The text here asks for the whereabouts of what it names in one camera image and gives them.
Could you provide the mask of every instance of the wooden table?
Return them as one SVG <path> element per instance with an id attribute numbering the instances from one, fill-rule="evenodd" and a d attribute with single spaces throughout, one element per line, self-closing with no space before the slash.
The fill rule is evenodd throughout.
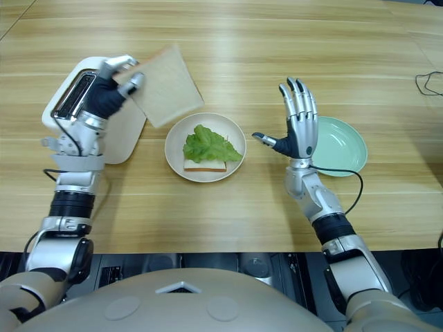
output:
<path id="1" fill-rule="evenodd" d="M 414 76 L 443 69 L 443 8 L 377 0 L 3 0 L 0 41 L 0 250 L 23 246 L 47 215 L 54 167 L 40 116 L 83 58 L 144 59 L 178 43 L 206 105 L 248 138 L 244 164 L 219 183 L 179 178 L 163 145 L 173 124 L 146 124 L 126 163 L 107 166 L 111 194 L 90 237 L 96 252 L 315 251 L 283 188 L 287 159 L 251 139 L 282 136 L 277 86 L 301 77 L 322 116 L 365 138 L 365 190 L 349 214 L 372 250 L 430 248 L 443 226 L 443 98 Z M 443 89 L 436 78 L 434 87 Z M 344 207 L 355 177 L 321 176 Z"/>

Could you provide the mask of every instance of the white plate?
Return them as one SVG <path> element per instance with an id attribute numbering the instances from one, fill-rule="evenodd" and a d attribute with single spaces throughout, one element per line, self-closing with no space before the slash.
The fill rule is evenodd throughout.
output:
<path id="1" fill-rule="evenodd" d="M 194 133 L 197 125 L 203 125 L 210 130 L 222 135 L 232 143 L 239 154 L 243 155 L 241 161 L 226 163 L 226 172 L 187 172 L 183 168 L 185 156 L 183 146 L 188 135 Z M 179 176 L 194 182 L 215 182 L 230 176 L 243 163 L 246 155 L 246 139 L 243 131 L 232 120 L 215 113 L 198 113 L 178 121 L 169 131 L 165 141 L 165 156 L 169 166 Z"/>

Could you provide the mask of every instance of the black cable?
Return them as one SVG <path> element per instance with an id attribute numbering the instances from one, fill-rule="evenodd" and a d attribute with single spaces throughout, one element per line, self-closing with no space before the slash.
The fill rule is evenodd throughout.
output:
<path id="1" fill-rule="evenodd" d="M 402 297 L 403 295 L 405 295 L 407 292 L 410 292 L 410 287 L 409 287 L 408 289 L 405 289 L 404 291 L 402 291 L 400 294 L 398 294 L 398 295 L 397 295 L 397 298 L 398 298 L 398 299 L 401 299 L 401 297 Z"/>
<path id="2" fill-rule="evenodd" d="M 52 180 L 56 181 L 57 179 L 50 175 L 50 173 L 66 173 L 66 171 L 60 171 L 59 169 L 51 169 L 51 168 L 45 168 L 43 169 L 43 172 Z"/>
<path id="3" fill-rule="evenodd" d="M 356 172 L 356 171 L 352 171 L 351 169 L 334 169 L 334 168 L 324 168 L 324 167 L 317 167 L 317 166 L 309 166 L 310 168 L 314 168 L 317 169 L 319 171 L 329 171 L 329 172 L 346 172 L 346 173 L 353 173 L 354 175 L 357 175 L 359 177 L 360 180 L 360 191 L 359 194 L 357 195 L 357 198 L 355 199 L 355 201 L 353 202 L 353 204 L 351 205 L 351 207 L 349 209 L 347 209 L 347 211 L 345 212 L 345 214 L 348 214 L 349 212 L 352 211 L 353 208 L 355 208 L 355 205 L 357 205 L 357 203 L 360 200 L 361 197 L 361 193 L 363 192 L 363 178 L 361 177 L 361 175 Z"/>
<path id="4" fill-rule="evenodd" d="M 32 240 L 37 236 L 37 234 L 39 234 L 38 232 L 35 232 L 28 240 L 28 242 L 26 242 L 25 248 L 23 249 L 23 257 L 24 257 L 24 262 L 26 263 L 27 257 L 26 255 L 28 254 L 28 247 L 30 245 L 30 243 L 32 242 Z"/>
<path id="5" fill-rule="evenodd" d="M 77 141 L 74 140 L 74 138 L 73 138 L 71 135 L 69 135 L 69 133 L 66 131 L 66 129 L 63 128 L 63 126 L 58 122 L 58 120 L 57 120 L 56 118 L 53 118 L 53 119 L 54 119 L 55 123 L 57 124 L 57 126 L 60 128 L 60 130 L 63 131 L 63 133 L 64 133 L 66 136 L 68 136 L 69 139 L 72 141 L 72 143 L 75 144 L 75 147 L 77 147 L 77 150 L 78 150 L 78 155 L 81 156 L 81 155 L 82 155 L 82 149 L 81 149 L 81 147 L 79 146 L 79 144 L 77 143 Z"/>
<path id="6" fill-rule="evenodd" d="M 443 259 L 443 248 L 442 248 L 442 242 L 443 242 L 443 231 L 442 231 L 442 233 L 440 234 L 440 237 L 438 238 L 438 241 L 437 241 L 437 247 L 438 247 L 438 250 L 440 251 L 440 258 L 441 259 Z"/>
<path id="7" fill-rule="evenodd" d="M 415 85 L 417 86 L 418 91 L 420 91 L 420 93 L 422 95 L 440 95 L 440 96 L 443 97 L 443 93 L 440 93 L 440 92 L 437 92 L 437 91 L 434 91 L 434 90 L 428 88 L 428 83 L 429 83 L 429 80 L 431 79 L 431 76 L 432 75 L 440 75 L 440 74 L 443 74 L 443 72 L 441 72 L 441 71 L 433 71 L 433 72 L 430 72 L 430 73 L 427 73 L 427 74 L 416 75 L 415 76 Z M 418 78 L 419 77 L 427 77 L 426 82 L 424 83 L 424 89 L 425 89 L 425 91 L 429 91 L 429 92 L 432 92 L 432 93 L 425 93 L 425 92 L 423 92 L 422 88 L 420 88 L 420 86 L 418 85 Z"/>

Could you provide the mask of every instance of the black robotic glove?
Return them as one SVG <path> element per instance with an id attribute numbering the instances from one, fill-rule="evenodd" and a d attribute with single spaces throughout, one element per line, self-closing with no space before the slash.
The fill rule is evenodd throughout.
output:
<path id="1" fill-rule="evenodd" d="M 145 76 L 142 73 L 135 73 L 128 82 L 119 86 L 112 79 L 112 75 L 124 66 L 133 66 L 137 63 L 130 55 L 113 57 L 104 61 L 100 67 L 98 77 L 88 91 L 87 112 L 102 119 L 108 119 L 117 113 L 128 96 L 141 87 Z"/>

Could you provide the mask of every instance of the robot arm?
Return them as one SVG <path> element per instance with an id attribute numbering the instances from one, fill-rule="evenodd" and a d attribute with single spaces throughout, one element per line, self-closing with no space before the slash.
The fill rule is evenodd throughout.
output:
<path id="1" fill-rule="evenodd" d="M 377 327 L 374 331 L 427 331 L 429 326 L 392 295 L 388 278 L 355 233 L 338 198 L 311 167 L 318 138 L 316 102 L 300 80 L 289 77 L 287 84 L 290 90 L 280 85 L 287 112 L 287 137 L 278 140 L 263 133 L 254 133 L 253 137 L 291 158 L 284 185 L 321 242 L 329 264 L 325 271 L 328 289 L 337 309 L 352 322 L 346 331 L 362 331 L 372 323 Z M 416 328 L 424 326 L 424 330 L 408 330 L 407 323 Z"/>
<path id="2" fill-rule="evenodd" d="M 111 77 L 128 64 L 136 64 L 128 55 L 103 62 L 97 82 L 88 93 L 87 111 L 83 110 L 67 130 L 59 126 L 62 134 L 58 139 L 43 141 L 56 151 L 52 158 L 62 173 L 49 214 L 42 221 L 27 259 L 26 272 L 0 283 L 0 321 L 4 320 L 7 326 L 4 331 L 60 303 L 69 286 L 89 275 L 93 243 L 85 236 L 91 231 L 91 212 L 105 167 L 102 137 L 107 119 L 144 78 L 136 73 L 118 86 Z"/>

